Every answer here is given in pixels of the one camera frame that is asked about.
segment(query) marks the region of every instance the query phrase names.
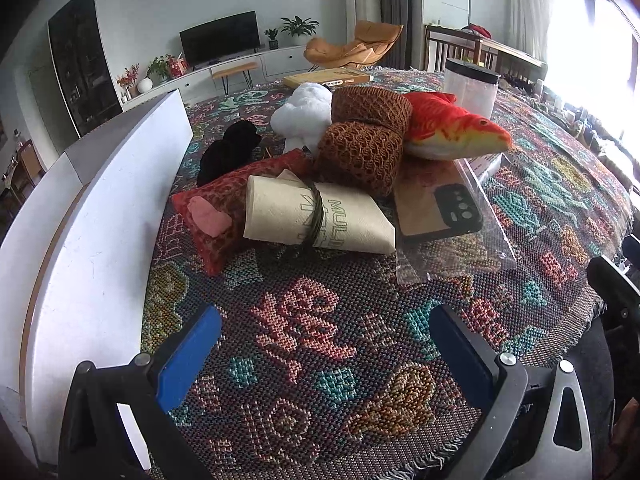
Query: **phone case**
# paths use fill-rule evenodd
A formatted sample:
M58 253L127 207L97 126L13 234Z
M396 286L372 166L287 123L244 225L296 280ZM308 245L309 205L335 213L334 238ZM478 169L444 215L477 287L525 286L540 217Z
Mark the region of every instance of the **phone case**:
M405 242L427 242L482 228L482 215L450 160L405 155L394 184L397 224Z

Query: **clear plastic container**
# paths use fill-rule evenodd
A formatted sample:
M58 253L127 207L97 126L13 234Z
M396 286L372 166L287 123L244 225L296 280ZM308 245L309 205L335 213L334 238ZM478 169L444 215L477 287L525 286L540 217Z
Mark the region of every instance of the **clear plastic container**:
M499 81L500 75L492 70L458 59L447 59L442 91L455 95L457 106L491 119Z

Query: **black lid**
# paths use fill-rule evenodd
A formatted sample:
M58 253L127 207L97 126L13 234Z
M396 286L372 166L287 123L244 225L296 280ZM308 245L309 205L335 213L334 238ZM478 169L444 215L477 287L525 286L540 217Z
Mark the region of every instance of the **black lid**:
M498 73L467 61L447 59L444 67L456 74L475 79L476 81L482 81L483 83L489 83L490 85L497 85L498 81L500 81L500 75Z

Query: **white cabinet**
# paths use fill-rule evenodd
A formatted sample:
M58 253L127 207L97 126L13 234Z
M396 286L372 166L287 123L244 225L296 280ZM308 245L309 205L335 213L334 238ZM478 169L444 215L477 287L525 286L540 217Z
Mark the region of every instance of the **white cabinet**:
M122 104L123 110L129 110L140 103L149 101L154 97L163 95L172 90L180 90L180 95L185 104L195 104L216 95L222 95L222 80L212 79L212 74L221 70L227 70L248 62L256 62L258 68L250 71L252 81L255 84L263 84L283 78L289 74L306 72L311 68L305 56L304 46L289 46L276 50L265 50L257 54L227 59L215 65L206 66L189 72L181 77L154 86L149 92L133 98ZM241 74L229 76L229 91L231 93L246 88L246 82Z
M304 46L270 50L262 57L264 61L264 75L274 76L286 73L304 72L311 68L303 52Z

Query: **metal screw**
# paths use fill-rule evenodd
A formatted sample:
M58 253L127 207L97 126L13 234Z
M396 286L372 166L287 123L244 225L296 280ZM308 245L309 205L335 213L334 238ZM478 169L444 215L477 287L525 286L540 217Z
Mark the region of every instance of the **metal screw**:
M146 352L142 352L133 358L133 362L136 366L147 366L151 362L151 356Z
M565 374L571 374L574 372L574 366L566 359L563 359L562 361L560 361L560 369Z
M518 360L515 355L510 354L509 352L503 352L500 354L500 362L502 362L503 365L513 366L518 362Z
M89 370L91 370L91 367L94 364L91 361L82 361L77 367L76 367L76 371L79 374L85 374L87 373Z

